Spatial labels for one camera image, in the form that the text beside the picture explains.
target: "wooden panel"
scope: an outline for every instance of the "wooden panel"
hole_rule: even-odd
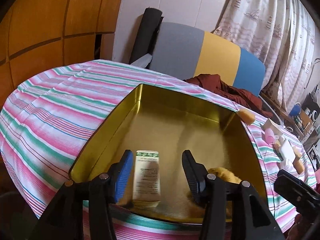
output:
[[[32,49],[10,61],[13,84],[17,87],[28,78],[47,69],[62,66],[62,41]]]
[[[0,61],[6,58],[8,47],[9,23],[12,9],[10,9],[0,22]]]
[[[9,33],[9,55],[61,36],[67,0],[16,0]]]
[[[121,0],[102,0],[97,32],[115,32]]]
[[[0,83],[1,83],[1,89],[0,89],[0,109],[1,109],[7,97],[14,90],[9,63],[5,63],[4,65],[0,66]]]
[[[70,0],[65,36],[96,30],[101,0]]]
[[[113,42],[115,34],[103,34],[101,39],[100,58],[112,60]]]
[[[71,65],[94,59],[96,35],[78,36],[64,40],[64,64]]]

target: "wall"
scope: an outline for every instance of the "wall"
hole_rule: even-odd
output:
[[[228,0],[122,0],[115,33],[113,60],[129,62],[142,14],[147,7],[163,12],[164,22],[213,31]]]
[[[312,63],[316,58],[320,58],[320,31],[316,28],[316,35],[315,35],[315,50],[313,52],[313,60]],[[300,103],[303,103],[304,99],[310,93],[315,86],[320,82],[320,62],[315,64],[315,68],[313,70],[312,76],[310,78],[308,87],[304,90],[303,94],[300,96]]]
[[[0,108],[17,86],[44,70],[94,59],[112,44],[121,0],[16,0],[0,22]]]

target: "orange sponge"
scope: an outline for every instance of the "orange sponge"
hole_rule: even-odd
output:
[[[240,109],[237,112],[237,115],[239,115],[241,120],[245,122],[247,125],[253,124],[254,120],[256,120],[256,116],[245,108]]]

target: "white plastic object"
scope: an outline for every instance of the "white plastic object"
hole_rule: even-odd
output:
[[[294,168],[292,162],[289,159],[285,159],[282,162],[279,163],[279,169],[280,170],[285,170],[287,172],[293,172],[296,171]]]
[[[284,161],[288,159],[293,163],[294,159],[296,158],[296,155],[292,150],[292,146],[290,145],[290,142],[287,139],[285,139],[284,142],[281,144],[279,152]]]

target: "blue round object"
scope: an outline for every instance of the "blue round object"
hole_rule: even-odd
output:
[[[289,116],[296,116],[301,112],[301,104],[297,102],[289,113]]]

